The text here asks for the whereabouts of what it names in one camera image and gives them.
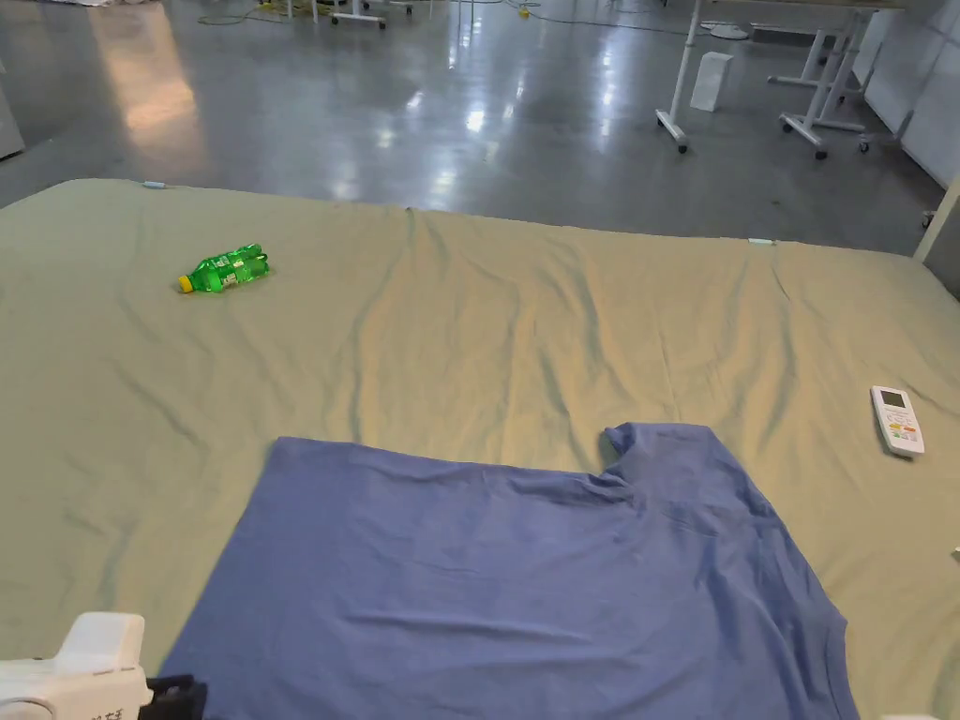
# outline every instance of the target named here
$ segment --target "white box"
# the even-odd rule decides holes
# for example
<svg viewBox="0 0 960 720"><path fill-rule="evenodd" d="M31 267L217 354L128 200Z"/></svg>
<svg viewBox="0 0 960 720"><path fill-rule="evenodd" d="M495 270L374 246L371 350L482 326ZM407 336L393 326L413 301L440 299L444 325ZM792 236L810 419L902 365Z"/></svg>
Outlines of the white box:
<svg viewBox="0 0 960 720"><path fill-rule="evenodd" d="M717 99L723 90L730 70L733 55L724 53L704 53L697 72L697 83L693 86L690 106L698 110L713 112L717 108Z"/></svg>

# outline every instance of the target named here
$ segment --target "yellow cable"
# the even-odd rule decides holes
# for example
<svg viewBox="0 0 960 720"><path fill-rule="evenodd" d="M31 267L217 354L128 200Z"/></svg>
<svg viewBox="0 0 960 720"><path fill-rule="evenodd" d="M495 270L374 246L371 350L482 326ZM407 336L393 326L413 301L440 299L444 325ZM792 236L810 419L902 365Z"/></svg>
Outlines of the yellow cable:
<svg viewBox="0 0 960 720"><path fill-rule="evenodd" d="M329 15L331 8L326 5L317 5L317 14L318 15ZM203 15L197 18L197 22L201 25L239 25L244 20L259 20L260 22L275 22L280 24L285 24L286 19L277 20L272 17L257 17L255 12L271 12L277 15L286 15L287 6L286 3L262 3L257 5L255 8L244 12L242 15ZM294 3L294 15L313 15L313 8L310 5L304 5L303 3Z"/></svg>

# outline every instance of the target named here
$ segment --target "table leg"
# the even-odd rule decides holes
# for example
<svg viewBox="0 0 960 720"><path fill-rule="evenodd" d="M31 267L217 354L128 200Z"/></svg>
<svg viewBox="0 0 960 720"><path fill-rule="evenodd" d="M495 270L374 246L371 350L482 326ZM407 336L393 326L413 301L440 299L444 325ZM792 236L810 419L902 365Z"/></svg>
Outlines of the table leg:
<svg viewBox="0 0 960 720"><path fill-rule="evenodd" d="M833 85L830 87L830 93L827 101L820 110L820 115L815 121L817 125L832 127L836 130L849 130L853 132L863 132L864 127L857 123L836 123L829 120L829 116L837 109L840 95L847 87L847 80L853 72L853 63L860 52L860 43L863 41L863 34L866 30L865 16L860 11L855 11L855 20L850 35L850 45L844 53L843 62L840 63L840 69L837 70L837 76L833 79Z"/></svg>
<svg viewBox="0 0 960 720"><path fill-rule="evenodd" d="M802 85L804 87L816 87L817 81L813 76L817 71L817 61L820 59L820 52L824 49L824 40L827 39L826 30L818 30L813 38L813 44L810 45L810 52L806 56L804 72L799 78L791 78L788 75L771 75L767 78L767 83L780 85Z"/></svg>
<svg viewBox="0 0 960 720"><path fill-rule="evenodd" d="M824 141L820 135L813 131L813 123L816 118L817 111L824 105L824 99L827 97L829 80L834 78L836 75L837 66L840 64L840 56L842 55L841 48L843 48L843 46L847 43L847 37L850 35L850 31L855 29L857 17L858 15L856 12L851 12L847 23L844 26L844 31L837 36L836 42L834 43L833 48L830 50L830 56L827 59L827 66L824 68L824 73L820 76L820 80L817 83L817 90L813 93L813 97L810 98L810 106L806 109L806 115L801 117L800 115L795 115L791 112L784 112L780 114L780 121L783 124L783 131L797 131L797 133L803 139L816 148L816 158L818 160L822 160L827 157L827 149L824 147Z"/></svg>
<svg viewBox="0 0 960 720"><path fill-rule="evenodd" d="M684 44L684 55L680 59L680 72L677 73L677 86L673 91L673 102L670 103L669 114L663 110L657 110L657 123L667 129L673 139L677 141L677 149L682 153L686 152L686 135L677 125L677 110L680 109L680 98L684 94L684 84L686 81L686 68L690 65L690 53L696 44L697 28L700 27L700 12L703 7L703 0L696 0L693 4L693 14L690 16L690 29L686 34L686 43Z"/></svg>

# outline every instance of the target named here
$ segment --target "white wall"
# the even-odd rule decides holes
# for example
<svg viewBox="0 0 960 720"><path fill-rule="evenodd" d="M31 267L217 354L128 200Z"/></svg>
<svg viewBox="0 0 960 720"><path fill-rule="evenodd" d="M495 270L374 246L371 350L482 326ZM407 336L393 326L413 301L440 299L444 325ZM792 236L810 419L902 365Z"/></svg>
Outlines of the white wall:
<svg viewBox="0 0 960 720"><path fill-rule="evenodd" d="M853 66L861 82L884 35L867 102L893 131L915 110L903 148L946 187L960 174L960 0L877 13Z"/></svg>

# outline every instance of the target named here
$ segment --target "cable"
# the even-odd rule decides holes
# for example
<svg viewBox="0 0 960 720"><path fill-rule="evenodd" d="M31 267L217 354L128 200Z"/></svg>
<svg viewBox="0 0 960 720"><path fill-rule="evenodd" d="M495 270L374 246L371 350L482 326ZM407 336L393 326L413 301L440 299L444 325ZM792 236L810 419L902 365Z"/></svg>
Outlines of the cable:
<svg viewBox="0 0 960 720"><path fill-rule="evenodd" d="M259 20L260 22L272 22L277 25L286 25L290 21L285 17L284 19L276 19L273 17L257 17L255 12L273 12L275 14L287 14L286 6L275 7L273 3L261 3L255 8L244 12L240 15L202 15L197 18L197 22L201 25L239 25L244 20ZM309 5L303 5L301 3L294 3L294 15L312 15L313 8ZM330 8L325 5L318 4L317 6L318 15L327 15L330 14Z"/></svg>
<svg viewBox="0 0 960 720"><path fill-rule="evenodd" d="M686 30L668 30L667 28L646 28L639 25L620 25L613 22L597 22L596 20L564 20L559 17L545 17L543 15L537 14L530 10L531 7L538 7L540 3L524 3L519 2L515 3L512 0L503 0L507 5L515 10L526 9L527 13L531 17L535 17L537 20L545 20L546 22L559 22L561 25L593 25L598 28L623 28L624 30L642 30L647 33L663 33L664 35L676 35L681 37L686 37ZM698 32L698 37L708 36L709 33Z"/></svg>

